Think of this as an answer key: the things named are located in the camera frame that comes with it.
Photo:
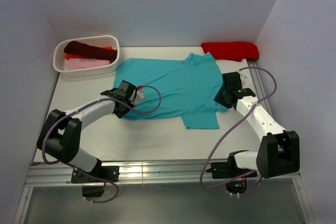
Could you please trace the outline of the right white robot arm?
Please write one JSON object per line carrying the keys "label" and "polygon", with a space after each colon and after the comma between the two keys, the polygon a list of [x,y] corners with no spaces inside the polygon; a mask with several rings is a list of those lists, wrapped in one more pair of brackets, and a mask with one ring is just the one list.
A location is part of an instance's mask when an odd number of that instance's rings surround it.
{"label": "right white robot arm", "polygon": [[243,174],[272,178],[299,171],[299,135],[287,131],[278,124],[259,103],[250,88],[244,88],[238,72],[224,73],[223,85],[215,96],[215,102],[242,116],[256,132],[260,146],[258,151],[235,151],[225,162],[212,162],[207,169],[214,179],[234,178]]}

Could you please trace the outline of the teal t shirt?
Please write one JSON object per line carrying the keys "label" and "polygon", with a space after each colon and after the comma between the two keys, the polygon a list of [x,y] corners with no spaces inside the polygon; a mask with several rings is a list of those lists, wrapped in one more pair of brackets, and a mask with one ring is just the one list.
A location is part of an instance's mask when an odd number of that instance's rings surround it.
{"label": "teal t shirt", "polygon": [[210,53],[194,53],[184,60],[130,58],[116,70],[113,86],[121,81],[143,85],[145,99],[127,120],[158,120],[181,117],[186,129],[218,129],[216,113],[227,109],[214,101],[223,81]]}

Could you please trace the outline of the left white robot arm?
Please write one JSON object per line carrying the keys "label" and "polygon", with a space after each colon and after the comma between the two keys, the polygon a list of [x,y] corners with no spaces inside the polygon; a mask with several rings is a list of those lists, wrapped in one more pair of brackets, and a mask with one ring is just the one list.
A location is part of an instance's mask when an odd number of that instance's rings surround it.
{"label": "left white robot arm", "polygon": [[80,148],[81,131],[96,120],[114,114],[122,118],[145,98],[139,87],[122,81],[117,88],[101,92],[99,97],[79,108],[51,111],[37,140],[45,155],[83,171],[91,182],[107,178],[102,161]]}

